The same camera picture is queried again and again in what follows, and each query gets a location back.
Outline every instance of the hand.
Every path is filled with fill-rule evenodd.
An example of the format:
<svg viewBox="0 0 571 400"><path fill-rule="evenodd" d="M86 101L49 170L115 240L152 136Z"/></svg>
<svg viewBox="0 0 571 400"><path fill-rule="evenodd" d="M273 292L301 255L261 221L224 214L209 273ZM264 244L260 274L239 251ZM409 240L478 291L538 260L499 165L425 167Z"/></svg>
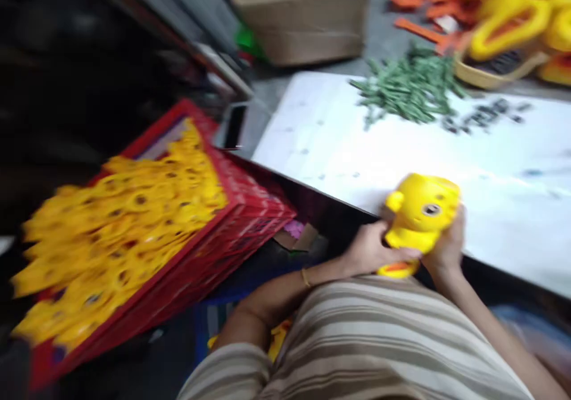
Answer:
<svg viewBox="0 0 571 400"><path fill-rule="evenodd" d="M383 246L382 237L387 229L388 223L382 220L359 228L357 236L339 258L346 277L370 274L391 263L420 259L422 254L416 249Z"/></svg>
<svg viewBox="0 0 571 400"><path fill-rule="evenodd" d="M458 207L456 218L440 236L430 253L422 259L422 264L430 275L438 277L449 273L462 273L462 248L464 247L464 229L466 226L466 209Z"/></svg>

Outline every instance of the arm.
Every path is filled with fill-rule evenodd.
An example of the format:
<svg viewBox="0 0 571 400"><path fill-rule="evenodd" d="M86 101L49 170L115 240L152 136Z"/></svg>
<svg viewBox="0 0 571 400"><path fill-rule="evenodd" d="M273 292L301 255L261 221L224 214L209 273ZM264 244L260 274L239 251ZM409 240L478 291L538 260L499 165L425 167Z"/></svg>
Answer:
<svg viewBox="0 0 571 400"><path fill-rule="evenodd" d="M545 367L496 320L464 278L460 267L464 226L465 211L461 208L452 226L422 260L438 291L472 320L536 400L569 400Z"/></svg>
<svg viewBox="0 0 571 400"><path fill-rule="evenodd" d="M246 342L267 351L271 330L299 307L311 288L330 281L370 274L386 264L420 257L416 250L383 247L381 238L386 229L387 224L383 221L361 226L342 256L306 270L310 288L301 272L296 271L256 289L238 304L212 350L231 343Z"/></svg>

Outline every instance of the toy eye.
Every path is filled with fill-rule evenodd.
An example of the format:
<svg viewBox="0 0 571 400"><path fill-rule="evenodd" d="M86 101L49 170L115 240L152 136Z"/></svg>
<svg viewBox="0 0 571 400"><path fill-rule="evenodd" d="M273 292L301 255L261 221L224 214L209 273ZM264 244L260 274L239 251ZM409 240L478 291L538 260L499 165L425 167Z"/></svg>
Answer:
<svg viewBox="0 0 571 400"><path fill-rule="evenodd" d="M442 208L436 204L428 204L422 207L422 213L427 217L436 217L442 212Z"/></svg>

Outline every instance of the striped shirt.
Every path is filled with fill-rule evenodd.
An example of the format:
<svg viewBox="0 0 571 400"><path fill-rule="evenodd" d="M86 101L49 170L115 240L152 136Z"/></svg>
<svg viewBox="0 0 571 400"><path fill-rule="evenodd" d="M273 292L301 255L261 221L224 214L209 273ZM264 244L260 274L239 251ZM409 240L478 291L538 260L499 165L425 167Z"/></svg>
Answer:
<svg viewBox="0 0 571 400"><path fill-rule="evenodd" d="M532 399L451 302L410 280L374 276L316 288L272 365L247 343L224 346L178 399Z"/></svg>

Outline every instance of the red plastic crate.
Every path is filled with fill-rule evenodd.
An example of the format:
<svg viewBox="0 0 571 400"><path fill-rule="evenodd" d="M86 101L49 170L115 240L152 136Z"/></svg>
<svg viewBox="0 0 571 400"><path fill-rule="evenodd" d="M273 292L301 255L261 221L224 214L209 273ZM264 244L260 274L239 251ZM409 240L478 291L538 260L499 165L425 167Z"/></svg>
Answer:
<svg viewBox="0 0 571 400"><path fill-rule="evenodd" d="M32 389L43 387L199 302L295 216L280 196L279 188L269 185L272 192L268 191L208 144L215 127L188 100L175 105L122 155L133 159L157 159L164 155L167 144L180 137L185 117L190 117L200 131L228 205L75 350L62 357L51 341L35 347ZM101 172L92 183L107 174Z"/></svg>

